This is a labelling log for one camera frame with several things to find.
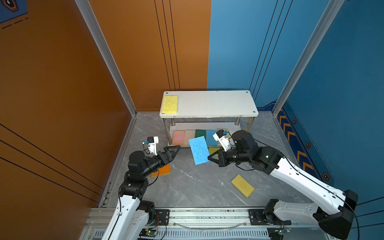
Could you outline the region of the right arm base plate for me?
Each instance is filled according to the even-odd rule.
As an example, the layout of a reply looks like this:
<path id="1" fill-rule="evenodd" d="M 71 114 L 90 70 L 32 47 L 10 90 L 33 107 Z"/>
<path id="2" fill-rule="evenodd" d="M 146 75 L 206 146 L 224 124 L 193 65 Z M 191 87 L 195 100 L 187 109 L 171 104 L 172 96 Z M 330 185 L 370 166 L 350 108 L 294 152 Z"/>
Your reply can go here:
<path id="1" fill-rule="evenodd" d="M 252 226 L 261 226 L 261 225 L 273 225 L 273 226 L 282 226 L 282 225 L 291 225 L 291 221 L 282 221 L 280 220 L 273 212 L 264 213 L 264 210 L 261 209 L 249 209 L 248 210 L 249 219 Z"/>

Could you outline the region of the pink sponge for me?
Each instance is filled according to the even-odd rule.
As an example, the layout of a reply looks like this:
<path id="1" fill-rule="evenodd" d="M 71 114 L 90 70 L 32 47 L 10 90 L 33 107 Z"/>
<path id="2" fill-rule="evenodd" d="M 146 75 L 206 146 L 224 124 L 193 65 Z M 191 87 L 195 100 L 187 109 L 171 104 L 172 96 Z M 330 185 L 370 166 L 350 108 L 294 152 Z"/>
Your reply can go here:
<path id="1" fill-rule="evenodd" d="M 184 139 L 185 139 L 185 131 L 176 130 L 174 131 L 174 135 L 172 138 L 172 145 L 184 146 Z"/>

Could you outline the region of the right circuit board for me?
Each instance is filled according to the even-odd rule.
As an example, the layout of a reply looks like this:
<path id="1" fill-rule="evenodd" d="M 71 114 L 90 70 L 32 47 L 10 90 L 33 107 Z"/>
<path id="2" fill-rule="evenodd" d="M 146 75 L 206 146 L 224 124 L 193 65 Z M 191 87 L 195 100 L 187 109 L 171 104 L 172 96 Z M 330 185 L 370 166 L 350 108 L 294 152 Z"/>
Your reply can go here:
<path id="1" fill-rule="evenodd" d="M 267 230 L 270 240 L 283 240 L 284 235 L 291 232 L 290 228 L 268 228 Z"/>

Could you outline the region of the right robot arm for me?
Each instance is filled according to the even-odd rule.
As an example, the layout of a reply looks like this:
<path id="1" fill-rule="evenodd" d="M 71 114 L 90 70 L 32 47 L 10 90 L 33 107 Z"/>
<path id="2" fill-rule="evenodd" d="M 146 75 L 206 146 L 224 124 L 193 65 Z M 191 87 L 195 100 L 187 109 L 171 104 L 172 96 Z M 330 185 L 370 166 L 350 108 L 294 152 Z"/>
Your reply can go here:
<path id="1" fill-rule="evenodd" d="M 230 138 L 226 131 L 218 130 L 213 138 L 222 149 L 208 156 L 209 161 L 219 167 L 248 163 L 252 170 L 285 182 L 311 200 L 309 204 L 296 204 L 271 199 L 261 214 L 249 212 L 257 223 L 283 226 L 295 221 L 314 224 L 332 237 L 348 238 L 353 223 L 357 222 L 358 195 L 355 192 L 341 191 L 313 177 L 280 151 L 270 146 L 260 147 L 252 134 L 244 130 L 236 131 Z"/>

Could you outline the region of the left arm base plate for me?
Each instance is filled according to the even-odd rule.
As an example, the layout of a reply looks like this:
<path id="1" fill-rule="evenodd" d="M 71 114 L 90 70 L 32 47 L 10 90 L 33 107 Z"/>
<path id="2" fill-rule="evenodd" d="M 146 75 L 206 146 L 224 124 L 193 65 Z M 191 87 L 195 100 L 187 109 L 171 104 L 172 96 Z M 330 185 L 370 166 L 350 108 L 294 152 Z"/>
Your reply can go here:
<path id="1" fill-rule="evenodd" d="M 170 220 L 169 209 L 155 209 L 154 222 L 157 226 L 168 226 Z"/>

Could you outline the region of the white two-tier shelf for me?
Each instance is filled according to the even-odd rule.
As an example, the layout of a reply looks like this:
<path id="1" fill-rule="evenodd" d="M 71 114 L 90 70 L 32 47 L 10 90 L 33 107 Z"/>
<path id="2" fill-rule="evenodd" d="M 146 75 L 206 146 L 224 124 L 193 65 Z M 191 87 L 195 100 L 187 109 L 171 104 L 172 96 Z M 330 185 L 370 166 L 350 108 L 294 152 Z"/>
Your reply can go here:
<path id="1" fill-rule="evenodd" d="M 172 113 L 164 113 L 163 106 L 167 104 L 166 97 L 177 96 L 177 110 Z M 172 144 L 175 130 L 210 129 L 218 126 L 230 130 L 232 133 L 240 129 L 240 119 L 249 118 L 247 128 L 252 126 L 255 117 L 259 115 L 253 97 L 248 90 L 241 91 L 166 91 L 163 93 L 160 117 L 163 119 L 166 129 L 168 144 Z M 176 119 L 212 119 L 212 118 L 236 118 L 235 122 L 207 122 L 203 123 L 181 122 Z"/>

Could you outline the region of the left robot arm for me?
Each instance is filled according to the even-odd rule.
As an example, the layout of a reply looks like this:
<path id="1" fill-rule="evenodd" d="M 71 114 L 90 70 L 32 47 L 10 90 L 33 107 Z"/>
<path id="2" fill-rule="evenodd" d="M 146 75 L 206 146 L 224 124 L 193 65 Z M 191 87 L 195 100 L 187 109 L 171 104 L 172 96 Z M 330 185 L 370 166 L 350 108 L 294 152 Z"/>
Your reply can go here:
<path id="1" fill-rule="evenodd" d="M 155 220 L 153 202 L 144 201 L 148 188 L 148 176 L 171 163 L 181 146 L 164 147 L 163 152 L 146 156 L 145 151 L 130 154 L 128 171 L 118 191 L 118 203 L 103 240 L 137 240 L 147 224 Z"/>

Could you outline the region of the left green circuit board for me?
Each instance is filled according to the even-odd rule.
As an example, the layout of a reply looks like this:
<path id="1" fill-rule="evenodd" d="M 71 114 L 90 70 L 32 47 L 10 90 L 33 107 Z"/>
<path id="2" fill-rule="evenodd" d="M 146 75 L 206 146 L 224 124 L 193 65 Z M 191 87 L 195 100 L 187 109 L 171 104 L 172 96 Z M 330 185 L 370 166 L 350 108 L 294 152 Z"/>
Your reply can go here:
<path id="1" fill-rule="evenodd" d="M 155 238 L 158 235 L 158 231 L 155 229 L 142 229 L 139 234 L 139 239 L 143 239 L 144 237 Z"/>

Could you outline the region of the orange sponge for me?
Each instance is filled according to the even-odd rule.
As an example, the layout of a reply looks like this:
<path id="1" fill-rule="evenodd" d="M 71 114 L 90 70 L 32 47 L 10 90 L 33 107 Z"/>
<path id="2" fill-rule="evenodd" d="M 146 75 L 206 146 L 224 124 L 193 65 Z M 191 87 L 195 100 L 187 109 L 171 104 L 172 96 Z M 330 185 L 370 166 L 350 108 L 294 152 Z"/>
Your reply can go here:
<path id="1" fill-rule="evenodd" d="M 171 166 L 170 164 L 160 168 L 158 171 L 151 173 L 151 177 L 157 177 L 161 175 L 168 175 L 171 173 Z"/>

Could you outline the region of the white beige sponge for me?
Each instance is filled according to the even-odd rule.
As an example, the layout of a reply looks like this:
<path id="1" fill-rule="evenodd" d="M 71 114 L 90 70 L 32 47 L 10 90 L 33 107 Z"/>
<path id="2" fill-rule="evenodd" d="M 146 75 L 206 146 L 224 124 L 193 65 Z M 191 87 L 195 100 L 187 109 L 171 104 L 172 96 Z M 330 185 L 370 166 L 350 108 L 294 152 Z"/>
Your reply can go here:
<path id="1" fill-rule="evenodd" d="M 190 142 L 189 140 L 195 138 L 196 131 L 195 130 L 185 130 L 185 135 L 184 135 L 184 146 L 189 147 Z"/>

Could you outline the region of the light blue sponge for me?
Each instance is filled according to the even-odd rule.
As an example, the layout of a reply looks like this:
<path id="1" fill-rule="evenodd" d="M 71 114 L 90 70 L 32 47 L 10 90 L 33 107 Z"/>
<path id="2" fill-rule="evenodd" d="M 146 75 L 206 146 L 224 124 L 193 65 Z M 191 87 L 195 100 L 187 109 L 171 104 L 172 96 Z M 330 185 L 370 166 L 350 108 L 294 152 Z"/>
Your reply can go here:
<path id="1" fill-rule="evenodd" d="M 209 149 L 204 136 L 190 139 L 190 148 L 193 154 L 195 165 L 201 165 L 209 162 Z"/>
<path id="2" fill-rule="evenodd" d="M 206 143 L 208 147 L 217 147 L 218 141 L 214 139 L 217 130 L 206 130 Z"/>

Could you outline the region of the yellow green sponge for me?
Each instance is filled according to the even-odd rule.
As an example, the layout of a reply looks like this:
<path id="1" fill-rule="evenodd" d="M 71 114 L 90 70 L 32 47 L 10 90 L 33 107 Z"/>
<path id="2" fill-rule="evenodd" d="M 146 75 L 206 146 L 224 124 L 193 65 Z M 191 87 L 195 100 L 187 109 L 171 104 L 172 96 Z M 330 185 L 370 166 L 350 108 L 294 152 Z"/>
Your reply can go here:
<path id="1" fill-rule="evenodd" d="M 178 112 L 178 96 L 164 96 L 162 114 L 176 114 Z"/>

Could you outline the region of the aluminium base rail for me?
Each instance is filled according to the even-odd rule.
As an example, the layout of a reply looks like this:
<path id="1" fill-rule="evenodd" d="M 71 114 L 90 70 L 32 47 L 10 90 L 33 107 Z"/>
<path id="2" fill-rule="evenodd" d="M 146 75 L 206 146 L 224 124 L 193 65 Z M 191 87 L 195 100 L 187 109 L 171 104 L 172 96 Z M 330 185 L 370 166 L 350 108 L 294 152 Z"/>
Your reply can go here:
<path id="1" fill-rule="evenodd" d="M 268 228 L 290 228 L 283 240 L 332 240 L 320 227 L 292 221 L 291 225 L 252 226 L 248 210 L 261 208 L 157 208 L 169 209 L 168 226 L 155 222 L 144 229 L 155 229 L 155 238 L 137 240 L 270 240 Z M 80 235 L 81 240 L 103 240 L 102 237 L 114 214 L 112 208 L 92 209 Z"/>

